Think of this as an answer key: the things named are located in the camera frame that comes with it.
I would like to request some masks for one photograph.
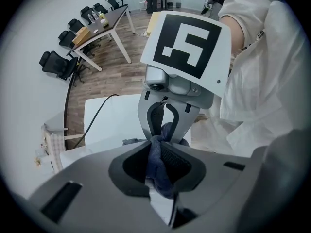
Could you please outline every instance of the black office chair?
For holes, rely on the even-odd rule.
[[[110,7],[111,10],[115,10],[115,9],[119,9],[121,7],[127,6],[127,4],[123,4],[124,0],[120,1],[122,2],[122,5],[119,5],[120,2],[117,2],[116,0],[105,0],[105,1],[109,2],[112,5],[112,7]]]
[[[81,12],[81,17],[84,18],[85,20],[88,21],[88,24],[90,25],[92,22],[90,21],[90,19],[88,18],[88,14],[92,15],[92,11],[93,8],[90,8],[90,7],[85,7],[83,8],[80,12]]]
[[[68,24],[70,26],[69,29],[75,33],[77,33],[82,27],[85,27],[85,25],[77,19],[72,19]]]
[[[44,52],[39,64],[42,65],[42,71],[55,73],[57,78],[67,80],[73,74],[73,78],[78,77],[81,83],[84,83],[84,81],[81,80],[80,73],[88,68],[81,64],[80,69],[78,69],[78,57],[68,60],[59,56],[55,51]]]
[[[74,43],[72,42],[72,40],[76,37],[76,35],[74,34],[74,32],[72,31],[67,31],[67,30],[64,30],[58,37],[58,39],[60,40],[59,42],[59,45],[60,46],[63,46],[63,47],[68,47],[70,49],[73,49],[74,47]],[[82,52],[84,54],[88,54],[90,53],[93,57],[95,56],[91,50],[95,47],[100,47],[101,45],[100,44],[88,44],[87,46],[85,46],[83,49],[82,49]]]
[[[104,14],[108,13],[108,11],[102,5],[100,5],[99,3],[94,5],[94,9],[97,12],[103,12]]]

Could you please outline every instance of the black slot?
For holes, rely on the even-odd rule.
[[[41,209],[41,212],[57,223],[81,188],[78,183],[67,182]]]
[[[236,170],[239,170],[239,171],[243,171],[244,168],[245,168],[245,165],[242,165],[242,164],[239,164],[239,163],[234,163],[234,162],[226,162],[224,164],[224,166],[227,166],[229,168],[232,168],[232,169],[236,169]]]
[[[187,104],[186,109],[185,109],[185,112],[186,112],[186,113],[189,113],[190,108],[191,108],[191,104]]]
[[[146,92],[146,95],[145,95],[145,100],[148,100],[149,94],[150,94],[150,91],[147,91],[147,92]]]

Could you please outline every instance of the gray cloth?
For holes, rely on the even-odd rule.
[[[212,9],[210,10],[210,15],[208,18],[219,21],[218,13],[220,12],[222,5],[220,3],[214,3]]]
[[[173,198],[173,185],[167,175],[165,164],[161,159],[161,142],[168,141],[168,135],[172,123],[166,123],[161,127],[161,135],[155,135],[150,138],[151,147],[148,156],[148,163],[146,167],[146,178],[153,184],[153,187],[162,196]],[[136,142],[146,141],[143,139],[129,139],[123,140],[123,145],[132,144]],[[180,141],[181,145],[189,146],[185,139]]]

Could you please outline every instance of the table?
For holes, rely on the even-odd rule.
[[[163,9],[163,0],[161,0],[161,9]],[[164,0],[164,10],[168,10],[167,9],[167,0]]]
[[[118,47],[120,48],[121,52],[125,56],[127,62],[132,63],[130,57],[128,56],[128,54],[127,54],[122,42],[120,41],[120,39],[116,33],[116,30],[115,30],[120,19],[124,15],[124,13],[126,13],[126,15],[127,15],[127,18],[128,18],[129,23],[130,23],[132,32],[135,33],[135,28],[134,28],[133,22],[131,20],[130,13],[128,11],[128,6],[121,7],[119,9],[113,10],[113,11],[105,14],[105,17],[107,18],[107,20],[109,22],[109,25],[107,27],[104,28],[104,27],[99,26],[97,28],[98,31],[96,33],[91,31],[90,34],[88,35],[88,37],[85,37],[81,42],[79,42],[77,45],[75,45],[72,50],[76,54],[78,54],[80,57],[82,57],[85,61],[90,63],[93,67],[95,67],[97,70],[101,71],[102,69],[95,62],[93,62],[90,58],[88,58],[81,51],[81,49],[83,47],[85,47],[86,45],[90,44],[91,42],[103,37],[104,35],[111,34],[112,37],[114,38],[114,40],[116,41]]]

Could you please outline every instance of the bottle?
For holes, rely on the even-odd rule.
[[[98,20],[98,16],[96,15],[96,13],[94,11],[92,11],[92,15],[94,16],[95,20]]]
[[[103,27],[106,27],[108,25],[108,21],[106,19],[101,19],[101,24]]]
[[[98,15],[99,15],[99,18],[101,19],[101,24],[104,27],[107,26],[109,22],[108,22],[107,18],[105,17],[104,13],[100,11]]]
[[[87,16],[88,16],[88,19],[91,21],[91,23],[95,23],[94,18],[90,14],[88,14]]]
[[[100,19],[104,19],[104,14],[101,11],[98,12],[98,16]]]

